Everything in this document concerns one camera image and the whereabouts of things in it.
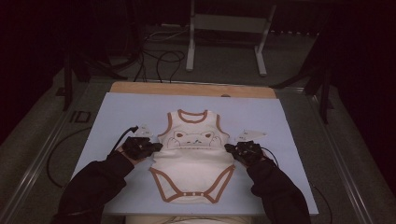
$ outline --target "armhole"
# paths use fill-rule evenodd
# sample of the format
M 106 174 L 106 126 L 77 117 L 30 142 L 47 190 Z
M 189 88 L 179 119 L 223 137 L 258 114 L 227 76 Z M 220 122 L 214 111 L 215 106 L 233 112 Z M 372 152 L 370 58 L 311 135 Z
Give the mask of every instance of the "armhole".
M 219 131 L 221 133 L 227 134 L 220 128 L 220 115 L 216 115 L 216 127 L 219 129 Z
M 165 132 L 158 134 L 159 137 L 163 136 L 164 134 L 168 133 L 172 128 L 172 115 L 168 113 L 168 127 L 166 128 Z

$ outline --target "beige pants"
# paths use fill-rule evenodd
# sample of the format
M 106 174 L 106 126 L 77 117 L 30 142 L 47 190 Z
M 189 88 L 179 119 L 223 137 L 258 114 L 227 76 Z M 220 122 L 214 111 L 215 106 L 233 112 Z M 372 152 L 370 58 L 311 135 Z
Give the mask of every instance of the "beige pants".
M 251 224 L 251 217 L 165 217 L 165 216 L 127 216 L 125 224 L 170 224 L 170 223 L 227 223 Z

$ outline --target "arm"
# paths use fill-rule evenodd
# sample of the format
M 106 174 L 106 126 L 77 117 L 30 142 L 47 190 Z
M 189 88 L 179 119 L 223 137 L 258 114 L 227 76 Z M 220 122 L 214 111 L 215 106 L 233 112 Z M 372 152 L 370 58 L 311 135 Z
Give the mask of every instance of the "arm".
M 258 161 L 247 168 L 247 173 L 254 182 L 251 192 L 262 198 L 272 223 L 311 223 L 304 195 L 273 161 Z
M 122 148 L 106 161 L 93 161 L 67 185 L 52 224 L 100 223 L 104 205 L 126 186 L 124 177 L 136 164 Z

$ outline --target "cartoon animal graphic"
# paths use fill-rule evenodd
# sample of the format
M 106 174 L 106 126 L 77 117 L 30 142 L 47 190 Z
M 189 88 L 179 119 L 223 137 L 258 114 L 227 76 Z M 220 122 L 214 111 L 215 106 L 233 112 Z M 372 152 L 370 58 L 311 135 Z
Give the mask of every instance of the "cartoon animal graphic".
M 222 146 L 221 139 L 213 132 L 185 133 L 175 131 L 169 138 L 168 147 L 213 147 Z

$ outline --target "white sleeveless onesie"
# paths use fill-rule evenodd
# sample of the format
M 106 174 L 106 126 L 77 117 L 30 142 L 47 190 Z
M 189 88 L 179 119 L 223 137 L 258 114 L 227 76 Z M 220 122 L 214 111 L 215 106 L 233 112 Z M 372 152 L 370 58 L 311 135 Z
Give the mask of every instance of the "white sleeveless onesie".
M 150 168 L 163 200 L 217 203 L 235 168 L 224 148 L 229 137 L 212 111 L 168 113 L 168 128 L 158 135 L 163 148 Z

